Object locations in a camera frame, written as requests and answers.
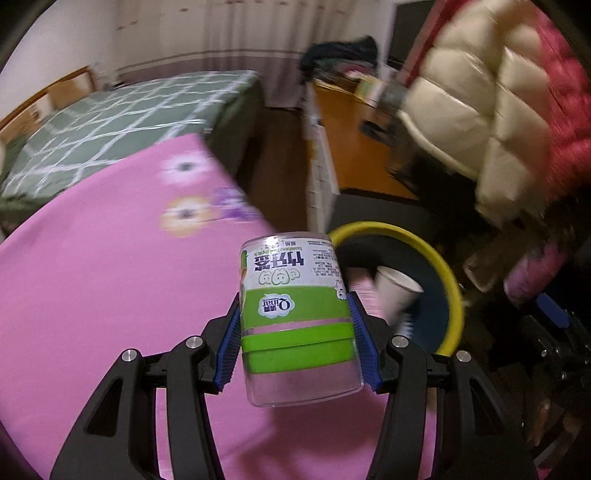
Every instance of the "logo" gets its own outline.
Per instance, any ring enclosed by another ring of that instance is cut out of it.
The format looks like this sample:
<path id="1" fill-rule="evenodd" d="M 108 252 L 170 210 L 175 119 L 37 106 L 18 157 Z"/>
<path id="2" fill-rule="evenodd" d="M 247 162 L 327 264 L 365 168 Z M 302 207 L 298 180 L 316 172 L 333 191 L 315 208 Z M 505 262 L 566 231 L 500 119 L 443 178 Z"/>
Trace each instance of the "logo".
<path id="1" fill-rule="evenodd" d="M 284 317 L 294 309 L 296 303 L 287 293 L 267 293 L 259 300 L 259 315 L 274 319 Z"/>

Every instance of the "pink bedsheet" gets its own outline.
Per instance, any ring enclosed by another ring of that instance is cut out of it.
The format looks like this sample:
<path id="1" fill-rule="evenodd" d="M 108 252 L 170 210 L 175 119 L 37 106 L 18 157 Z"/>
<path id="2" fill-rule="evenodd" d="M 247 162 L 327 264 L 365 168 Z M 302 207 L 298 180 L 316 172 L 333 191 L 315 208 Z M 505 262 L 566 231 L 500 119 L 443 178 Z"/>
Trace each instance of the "pink bedsheet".
<path id="1" fill-rule="evenodd" d="M 84 180 L 1 245 L 0 419 L 43 478 L 116 357 L 130 347 L 167 351 L 224 314 L 239 286 L 241 244 L 269 232 L 187 135 Z M 229 480 L 360 480 L 386 400 L 365 388 L 321 404 L 255 408 L 239 361 L 207 405 Z M 161 475 L 171 478 L 163 409 Z M 429 471 L 427 459 L 422 476 Z"/>

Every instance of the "metal screw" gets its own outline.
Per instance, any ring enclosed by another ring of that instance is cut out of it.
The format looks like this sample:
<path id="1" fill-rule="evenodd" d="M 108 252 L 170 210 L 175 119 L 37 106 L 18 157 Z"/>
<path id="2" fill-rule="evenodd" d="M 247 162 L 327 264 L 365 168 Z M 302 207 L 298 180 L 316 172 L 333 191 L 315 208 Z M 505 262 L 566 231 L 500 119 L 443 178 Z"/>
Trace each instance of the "metal screw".
<path id="1" fill-rule="evenodd" d="M 402 336 L 396 336 L 392 339 L 392 345 L 397 348 L 406 348 L 408 347 L 408 339 Z"/>
<path id="2" fill-rule="evenodd" d="M 132 362 L 138 356 L 138 352 L 130 348 L 121 354 L 121 359 L 124 362 Z"/>
<path id="3" fill-rule="evenodd" d="M 187 345 L 187 347 L 189 347 L 189 348 L 199 348 L 200 346 L 203 345 L 203 339 L 198 336 L 189 337 L 189 338 L 187 338 L 185 345 Z"/>
<path id="4" fill-rule="evenodd" d="M 472 360 L 472 355 L 470 355 L 470 353 L 466 352 L 465 350 L 458 350 L 456 353 L 456 358 L 462 363 L 467 363 Z"/>

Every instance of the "wooden bed frame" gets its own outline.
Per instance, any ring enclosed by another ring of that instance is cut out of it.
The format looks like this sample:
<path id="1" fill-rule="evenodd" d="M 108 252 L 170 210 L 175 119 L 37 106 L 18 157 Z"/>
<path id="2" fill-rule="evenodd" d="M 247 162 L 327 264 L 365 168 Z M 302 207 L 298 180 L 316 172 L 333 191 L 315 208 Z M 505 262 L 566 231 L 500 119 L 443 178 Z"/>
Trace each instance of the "wooden bed frame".
<path id="1" fill-rule="evenodd" d="M 65 80 L 76 80 L 76 83 L 88 93 L 97 90 L 95 79 L 89 66 L 71 72 L 68 75 L 56 80 L 46 86 L 32 97 L 25 100 L 4 119 L 0 121 L 0 140 L 10 141 L 19 132 L 34 128 L 41 119 L 55 110 L 56 106 L 51 101 L 49 89 L 58 82 Z"/>

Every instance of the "green plaid bedding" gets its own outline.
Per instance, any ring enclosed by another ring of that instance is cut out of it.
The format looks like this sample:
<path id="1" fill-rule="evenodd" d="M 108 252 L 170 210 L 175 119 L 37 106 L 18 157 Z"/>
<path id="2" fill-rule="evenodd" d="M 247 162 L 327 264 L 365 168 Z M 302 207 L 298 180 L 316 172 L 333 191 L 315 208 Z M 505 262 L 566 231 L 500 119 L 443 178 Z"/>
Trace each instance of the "green plaid bedding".
<path id="1" fill-rule="evenodd" d="M 70 105 L 27 141 L 0 187 L 0 216 L 7 208 L 38 208 L 157 142 L 195 132 L 207 138 L 226 106 L 256 80 L 252 71 L 182 74 L 96 92 Z"/>

